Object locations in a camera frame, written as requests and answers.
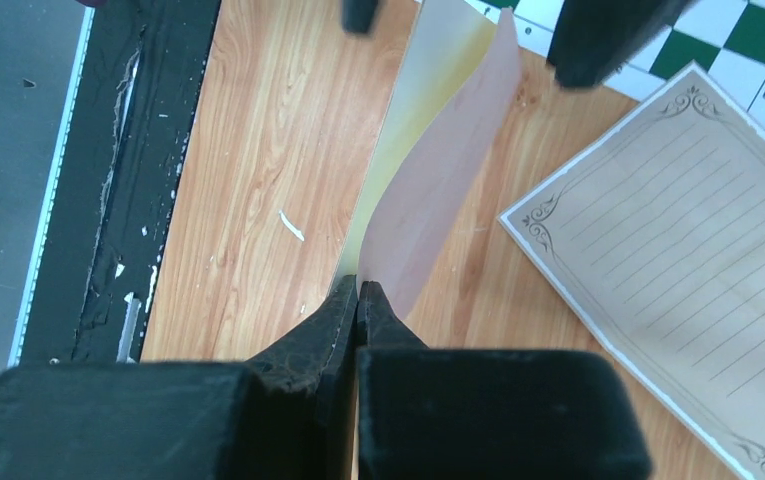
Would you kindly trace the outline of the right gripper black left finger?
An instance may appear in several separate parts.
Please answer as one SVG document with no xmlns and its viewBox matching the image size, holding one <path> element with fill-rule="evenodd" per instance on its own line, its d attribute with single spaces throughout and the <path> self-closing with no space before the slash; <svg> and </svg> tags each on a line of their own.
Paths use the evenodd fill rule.
<svg viewBox="0 0 765 480">
<path fill-rule="evenodd" d="M 0 375 L 0 479 L 344 479 L 358 292 L 243 362 Z"/>
</svg>

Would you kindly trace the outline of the cream letter sheet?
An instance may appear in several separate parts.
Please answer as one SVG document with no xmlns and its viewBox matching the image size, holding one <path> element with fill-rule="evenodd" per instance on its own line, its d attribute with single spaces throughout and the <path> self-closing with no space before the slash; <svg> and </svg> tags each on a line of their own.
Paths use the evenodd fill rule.
<svg viewBox="0 0 765 480">
<path fill-rule="evenodd" d="M 499 10 L 482 1 L 420 1 L 345 235 L 332 284 L 357 272 L 370 216 L 404 158 L 480 63 Z"/>
</svg>

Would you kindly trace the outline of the pink paper envelope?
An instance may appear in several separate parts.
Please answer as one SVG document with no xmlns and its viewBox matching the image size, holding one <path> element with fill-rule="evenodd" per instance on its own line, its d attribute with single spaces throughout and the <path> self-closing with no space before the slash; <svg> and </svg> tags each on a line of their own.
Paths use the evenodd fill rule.
<svg viewBox="0 0 765 480">
<path fill-rule="evenodd" d="M 504 8 L 480 63 L 387 185 L 370 216 L 357 272 L 346 275 L 359 288 L 381 291 L 396 316 L 415 307 L 521 78 L 514 15 Z"/>
</svg>

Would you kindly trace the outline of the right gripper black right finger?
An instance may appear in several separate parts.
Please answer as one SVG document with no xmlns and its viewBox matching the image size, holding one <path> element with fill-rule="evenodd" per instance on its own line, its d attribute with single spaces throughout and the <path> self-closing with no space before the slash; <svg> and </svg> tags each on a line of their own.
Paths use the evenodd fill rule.
<svg viewBox="0 0 765 480">
<path fill-rule="evenodd" d="M 366 282 L 357 325 L 363 479 L 647 479 L 651 456 L 604 357 L 426 346 Z"/>
</svg>

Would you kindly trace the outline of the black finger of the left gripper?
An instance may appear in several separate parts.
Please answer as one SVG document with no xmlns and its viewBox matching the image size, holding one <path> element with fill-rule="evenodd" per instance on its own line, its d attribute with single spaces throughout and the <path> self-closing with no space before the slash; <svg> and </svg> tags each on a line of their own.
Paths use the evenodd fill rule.
<svg viewBox="0 0 765 480">
<path fill-rule="evenodd" d="M 567 0 L 547 63 L 565 89 L 594 88 L 615 73 L 692 0 Z"/>
<path fill-rule="evenodd" d="M 369 35 L 375 25 L 379 0 L 342 0 L 342 28 L 348 34 Z"/>
</svg>

